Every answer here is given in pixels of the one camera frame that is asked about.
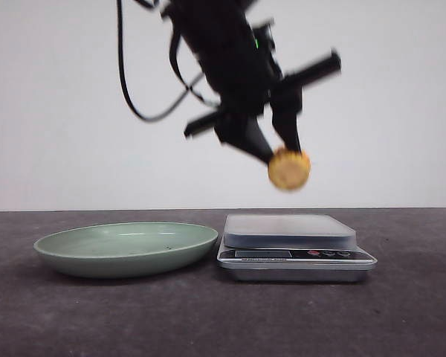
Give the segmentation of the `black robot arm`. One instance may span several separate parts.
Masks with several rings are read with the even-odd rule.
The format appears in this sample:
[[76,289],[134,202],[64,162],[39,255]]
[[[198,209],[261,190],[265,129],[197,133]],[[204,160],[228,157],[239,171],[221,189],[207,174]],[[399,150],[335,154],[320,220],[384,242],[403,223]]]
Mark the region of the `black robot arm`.
[[257,123],[265,105],[285,148],[300,153],[297,115],[303,106],[302,89],[340,70],[336,51],[292,74],[283,74],[273,57],[270,22],[248,24],[245,13],[252,1],[171,1],[162,17],[173,25],[171,66],[184,40],[195,55],[211,89],[220,96],[214,112],[191,121],[185,136],[214,129],[229,144],[265,164],[274,152]]

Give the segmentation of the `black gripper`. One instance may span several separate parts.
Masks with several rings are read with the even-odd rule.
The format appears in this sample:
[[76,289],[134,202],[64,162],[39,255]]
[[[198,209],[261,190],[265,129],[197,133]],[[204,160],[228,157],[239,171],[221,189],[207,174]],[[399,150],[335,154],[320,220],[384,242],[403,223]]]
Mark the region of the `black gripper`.
[[266,105],[272,125],[285,148],[300,152],[297,116],[303,107],[303,87],[341,69],[339,53],[332,51],[311,65],[284,75],[268,48],[231,48],[198,51],[198,63],[220,103],[210,114],[187,124],[187,137],[214,129],[219,140],[268,164],[273,151],[257,118]]

